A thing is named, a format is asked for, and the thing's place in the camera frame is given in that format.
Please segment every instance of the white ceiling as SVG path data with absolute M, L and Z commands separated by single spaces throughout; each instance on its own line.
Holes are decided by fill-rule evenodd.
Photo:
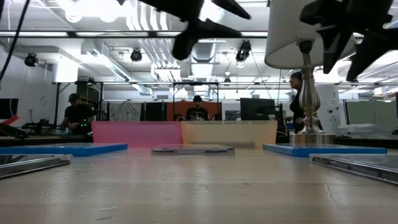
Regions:
M 84 17 L 80 22 L 72 24 L 66 21 L 65 12 L 63 9 L 57 8 L 43 8 L 43 4 L 39 1 L 45 2 L 47 6 L 56 6 L 54 3 L 48 1 L 35 0 L 32 1 L 31 6 L 25 17 L 24 25 L 22 30 L 128 30 L 126 25 L 126 19 L 123 17 L 118 18 L 112 23 L 105 23 L 97 17 Z M 224 19 L 220 22 L 226 26 L 232 27 L 240 31 L 267 31 L 268 30 L 268 18 L 269 8 L 265 7 L 266 1 L 264 0 L 240 0 L 243 2 L 242 5 L 250 15 L 252 20 L 247 21 L 238 16 L 235 16 L 229 12 L 225 13 Z M 22 11 L 23 1 L 14 0 L 9 6 L 9 14 L 7 13 L 7 7 L 10 1 L 7 1 L 5 10 L 2 14 L 0 30 L 8 30 L 10 23 L 10 30 L 15 30 L 19 16 Z M 393 15 L 397 14 L 396 8 L 393 7 Z M 170 30 L 183 30 L 185 24 L 180 22 L 177 18 L 167 15 L 167 23 L 170 26 Z M 266 39 L 251 39 L 252 52 L 254 54 L 246 60 L 246 64 L 243 68 L 237 68 L 236 62 L 233 60 L 236 49 L 240 46 L 242 39 L 226 39 L 225 43 L 218 44 L 218 62 L 213 68 L 212 75 L 219 77 L 220 81 L 225 76 L 225 72 L 230 72 L 231 77 L 245 77 L 240 79 L 240 82 L 253 82 L 259 78 L 259 74 L 264 77 L 270 77 L 270 81 L 276 82 L 279 80 L 280 74 L 285 74 L 287 71 L 280 71 L 277 69 L 269 68 L 264 64 L 264 54 L 266 51 Z M 114 80 L 113 74 L 109 69 L 98 63 L 92 63 L 92 61 L 85 61 L 85 56 L 81 55 L 81 43 L 83 39 L 19 39 L 18 44 L 23 46 L 56 46 L 66 51 L 68 54 L 75 57 L 77 60 L 84 63 L 85 68 L 80 68 L 79 73 L 83 76 L 91 76 L 96 80 Z M 131 62 L 129 54 L 122 58 L 119 56 L 120 52 L 127 52 L 135 47 L 140 47 L 137 39 L 96 39 L 97 45 L 105 43 L 110 48 L 110 56 L 120 64 L 123 69 L 131 72 L 131 75 L 135 80 L 149 81 L 151 79 L 149 72 L 151 62 L 143 55 L 141 62 Z M 228 52 L 232 60 L 227 60 L 223 57 L 223 52 Z M 388 57 L 388 61 L 384 58 L 378 60 L 374 66 L 367 70 L 377 70 L 379 67 L 383 67 L 389 63 L 396 62 L 395 57 Z M 188 77 L 190 74 L 190 64 L 185 62 L 178 63 L 182 68 L 182 77 Z M 341 71 L 340 78 L 344 80 L 346 71 Z M 388 74 L 382 73 L 382 77 L 391 77 L 398 74 L 395 71 L 389 72 Z

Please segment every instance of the red object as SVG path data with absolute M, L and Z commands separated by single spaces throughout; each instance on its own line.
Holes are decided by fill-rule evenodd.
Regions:
M 129 147 L 182 144 L 178 121 L 94 121 L 94 143 L 124 143 Z
M 10 119 L 3 121 L 2 124 L 11 125 L 12 123 L 16 122 L 18 119 L 19 119 L 18 115 L 14 115 Z

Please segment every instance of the person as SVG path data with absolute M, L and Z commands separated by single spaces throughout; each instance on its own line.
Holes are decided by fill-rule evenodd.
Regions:
M 208 121 L 210 119 L 209 113 L 206 109 L 201 107 L 201 97 L 193 97 L 193 102 L 195 102 L 195 106 L 187 110 L 187 119 L 189 121 Z
M 87 104 L 83 104 L 78 94 L 72 93 L 69 96 L 71 106 L 65 110 L 65 118 L 60 127 L 61 129 L 69 128 L 74 134 L 83 134 L 81 124 L 85 123 L 90 128 L 91 122 L 94 120 L 94 112 Z
M 290 87 L 297 90 L 297 94 L 290 104 L 290 110 L 293 112 L 293 124 L 294 133 L 297 134 L 304 128 L 305 118 L 304 110 L 300 107 L 300 93 L 303 86 L 303 75 L 301 72 L 295 72 L 290 76 Z M 318 120 L 318 127 L 322 129 L 322 126 Z

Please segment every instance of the spotlight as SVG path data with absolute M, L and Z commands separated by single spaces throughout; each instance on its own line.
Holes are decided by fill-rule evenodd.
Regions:
M 25 65 L 28 67 L 36 67 L 37 66 L 37 57 L 35 53 L 29 53 L 25 58 Z
M 244 62 L 249 57 L 250 51 L 251 51 L 250 40 L 244 40 L 238 50 L 238 53 L 236 54 L 236 61 Z
M 130 58 L 133 62 L 140 62 L 142 60 L 141 49 L 133 49 Z

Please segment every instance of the wooden table surface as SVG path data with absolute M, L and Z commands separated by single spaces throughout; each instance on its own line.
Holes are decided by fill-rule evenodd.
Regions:
M 261 150 L 129 150 L 0 180 L 0 223 L 398 223 L 398 187 Z

